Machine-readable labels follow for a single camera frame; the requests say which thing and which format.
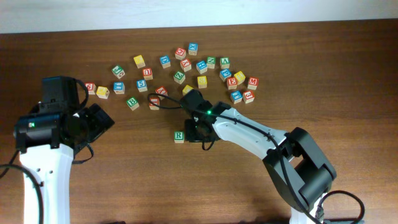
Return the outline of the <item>green R block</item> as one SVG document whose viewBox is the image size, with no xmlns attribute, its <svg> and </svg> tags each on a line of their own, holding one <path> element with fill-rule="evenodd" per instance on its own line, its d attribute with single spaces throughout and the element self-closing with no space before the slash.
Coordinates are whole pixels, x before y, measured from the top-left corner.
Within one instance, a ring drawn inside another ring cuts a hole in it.
<svg viewBox="0 0 398 224">
<path fill-rule="evenodd" d="M 185 135 L 183 131 L 175 131 L 174 132 L 174 142 L 175 143 L 184 143 Z"/>
</svg>

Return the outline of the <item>yellow S block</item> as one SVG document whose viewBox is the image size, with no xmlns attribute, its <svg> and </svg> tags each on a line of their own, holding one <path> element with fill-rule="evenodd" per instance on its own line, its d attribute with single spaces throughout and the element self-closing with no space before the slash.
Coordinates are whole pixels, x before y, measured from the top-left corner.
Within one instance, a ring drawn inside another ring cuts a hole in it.
<svg viewBox="0 0 398 224">
<path fill-rule="evenodd" d="M 199 76 L 197 77 L 198 87 L 199 88 L 206 88 L 207 87 L 207 78 L 206 76 Z"/>
</svg>

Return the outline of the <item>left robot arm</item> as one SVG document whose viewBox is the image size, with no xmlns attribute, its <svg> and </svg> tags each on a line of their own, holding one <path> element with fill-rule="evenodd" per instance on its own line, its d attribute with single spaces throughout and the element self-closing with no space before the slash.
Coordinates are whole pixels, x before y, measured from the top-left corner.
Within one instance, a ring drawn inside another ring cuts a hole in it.
<svg viewBox="0 0 398 224">
<path fill-rule="evenodd" d="M 70 172 L 84 163 L 76 155 L 114 125 L 97 104 L 81 101 L 85 84 L 72 77 L 42 80 L 42 99 L 14 126 L 24 174 L 24 223 L 70 222 Z"/>
</svg>

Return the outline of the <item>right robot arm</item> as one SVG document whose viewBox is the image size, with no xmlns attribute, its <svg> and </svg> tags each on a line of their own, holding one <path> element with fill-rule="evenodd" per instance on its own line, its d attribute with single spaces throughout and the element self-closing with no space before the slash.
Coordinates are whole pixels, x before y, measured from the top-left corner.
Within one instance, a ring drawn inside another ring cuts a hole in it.
<svg viewBox="0 0 398 224">
<path fill-rule="evenodd" d="M 189 91 L 179 103 L 203 141 L 229 141 L 260 158 L 279 195 L 295 212 L 294 223 L 323 223 L 316 207 L 330 191 L 336 170 L 306 130 L 272 129 L 229 104 L 212 105 L 198 90 Z"/>
</svg>

